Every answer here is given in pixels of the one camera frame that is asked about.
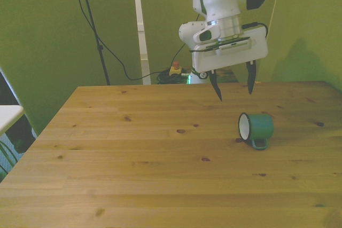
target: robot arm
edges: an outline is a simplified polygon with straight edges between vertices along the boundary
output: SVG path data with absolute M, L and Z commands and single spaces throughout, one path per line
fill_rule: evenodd
M 240 13 L 257 9 L 264 1 L 193 0 L 193 9 L 203 15 L 205 21 L 183 24 L 179 32 L 192 52 L 193 83 L 208 83 L 209 74 L 214 74 L 214 70 L 243 62 L 250 63 L 248 72 L 254 73 L 250 65 L 268 54 L 266 30 L 262 27 L 244 32 Z

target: black stand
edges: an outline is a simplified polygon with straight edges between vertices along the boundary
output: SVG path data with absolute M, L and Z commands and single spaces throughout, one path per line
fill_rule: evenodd
M 88 12 L 89 12 L 90 21 L 91 21 L 91 26 L 92 26 L 92 30 L 94 31 L 94 34 L 95 34 L 95 39 L 96 39 L 96 43 L 97 43 L 97 50 L 98 50 L 98 53 L 100 54 L 100 58 L 101 58 L 101 62 L 102 62 L 102 67 L 103 67 L 103 71 L 105 73 L 107 85 L 111 85 L 110 82 L 109 82 L 109 78 L 108 78 L 108 73 L 107 73 L 107 69 L 106 69 L 106 65 L 105 65 L 105 60 L 104 60 L 103 54 L 102 54 L 103 46 L 100 45 L 100 42 L 99 42 L 99 39 L 98 39 L 98 36 L 97 36 L 97 33 L 96 33 L 95 23 L 94 23 L 94 20 L 92 18 L 89 1 L 85 0 L 85 2 L 87 3 Z

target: wooden table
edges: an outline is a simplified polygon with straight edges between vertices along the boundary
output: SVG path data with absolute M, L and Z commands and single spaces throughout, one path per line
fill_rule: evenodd
M 0 184 L 0 227 L 342 227 L 342 95 L 220 88 L 77 88 Z M 273 117 L 265 151 L 242 112 Z

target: olive green backdrop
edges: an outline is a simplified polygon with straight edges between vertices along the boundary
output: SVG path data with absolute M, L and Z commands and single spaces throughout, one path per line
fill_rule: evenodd
M 135 1 L 89 1 L 99 36 L 131 77 L 140 77 Z M 77 86 L 106 84 L 78 0 L 0 0 L 0 18 L 0 68 L 37 133 Z M 113 85 L 141 83 L 126 79 L 121 65 L 104 55 Z
M 242 23 L 258 21 L 269 25 L 274 3 L 275 0 L 266 0 L 259 9 L 243 12 Z M 192 0 L 142 0 L 142 8 L 150 69 L 155 72 L 170 66 L 173 56 L 183 45 L 178 36 L 180 25 L 195 21 L 197 13 L 192 9 Z M 191 53 L 187 46 L 177 60 L 182 66 L 191 66 Z M 231 68 L 239 81 L 247 81 L 245 64 Z
M 342 0 L 277 0 L 261 81 L 316 81 L 342 92 Z

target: black cable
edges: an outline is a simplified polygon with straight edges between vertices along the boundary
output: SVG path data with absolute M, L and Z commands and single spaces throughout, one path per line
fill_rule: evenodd
M 88 22 L 88 24 L 89 24 L 89 26 L 91 27 L 91 29 L 92 30 L 94 30 L 93 29 L 93 27 L 92 27 L 92 25 L 91 25 L 91 23 L 90 23 L 90 21 L 89 21 L 89 19 L 88 19 L 88 17 L 87 17 L 87 15 L 85 14 L 85 12 L 84 12 L 84 10 L 83 10 L 83 7 L 82 7 L 82 3 L 81 3 L 81 0 L 79 0 L 79 4 L 80 4 L 80 8 L 81 8 L 81 11 L 82 11 L 82 13 L 83 13 L 83 15 L 84 15 L 84 17 L 85 17 L 85 19 L 87 20 L 87 22 Z M 129 76 L 128 76 L 128 74 L 127 74 L 127 71 L 126 71 L 126 67 L 125 67 L 125 65 L 123 64 L 123 62 L 106 46 L 106 44 L 101 40 L 101 38 L 97 35 L 97 37 L 98 37 L 98 39 L 99 39 L 99 41 L 102 43 L 102 45 L 119 61 L 119 63 L 122 65 L 122 67 L 123 67 L 123 71 L 124 71 L 124 73 L 125 73 L 125 76 L 129 79 L 129 80 L 131 80 L 131 81 L 134 81 L 134 80 L 141 80 L 141 79 L 143 79 L 143 78 L 145 78 L 145 77 L 148 77 L 148 76 L 150 76 L 150 75 L 152 75 L 152 74 L 156 74 L 156 73 L 162 73 L 162 72 L 152 72 L 152 73 L 150 73 L 149 75 L 146 75 L 146 76 L 143 76 L 143 77 L 140 77 L 140 78 L 130 78 Z M 172 59 L 172 63 L 171 63 L 171 66 L 172 66 L 172 64 L 173 64 L 173 61 L 174 61 L 174 59 L 176 58 L 176 56 L 179 54 L 179 52 L 183 49 L 183 47 L 185 46 L 185 44 L 179 49 L 179 51 L 177 52 L 177 54 L 173 57 L 173 59 Z
M 177 56 L 177 55 L 179 54 L 179 52 L 183 49 L 183 47 L 185 47 L 185 44 L 179 49 L 179 51 L 177 52 L 177 54 L 175 55 L 175 57 L 172 59 L 170 68 L 172 67 L 173 61 L 175 60 L 176 56 Z
M 87 8 L 88 8 L 88 12 L 89 12 L 89 17 L 90 17 L 90 21 L 91 21 L 91 25 L 92 25 L 91 27 L 92 27 L 92 30 L 93 30 L 94 35 L 95 35 L 97 50 L 98 50 L 98 53 L 100 55 L 101 64 L 102 64 L 103 72 L 104 72 L 104 75 L 105 75 L 105 78 L 106 78 L 106 82 L 107 82 L 107 85 L 111 85 L 110 81 L 109 81 L 109 77 L 108 77 L 108 72 L 107 72 L 107 68 L 106 68 L 105 59 L 104 59 L 103 53 L 102 53 L 103 46 L 100 45 L 100 42 L 98 40 L 98 35 L 97 35 L 97 32 L 96 32 L 95 22 L 94 22 L 94 20 L 92 18 L 92 14 L 91 14 L 90 4 L 89 4 L 88 0 L 85 0 L 85 2 L 87 4 Z
M 258 25 L 263 25 L 265 27 L 265 29 L 266 29 L 266 36 L 265 37 L 267 37 L 267 35 L 268 35 L 268 27 L 264 23 L 252 22 L 252 23 L 248 23 L 248 24 L 243 24 L 241 27 L 242 27 L 242 29 L 248 29 L 248 28 L 251 28 L 251 27 L 256 27 Z
M 181 74 L 172 74 L 170 76 L 169 72 L 170 69 L 166 69 L 157 76 L 158 84 L 181 84 L 188 80 L 187 76 L 182 76 Z

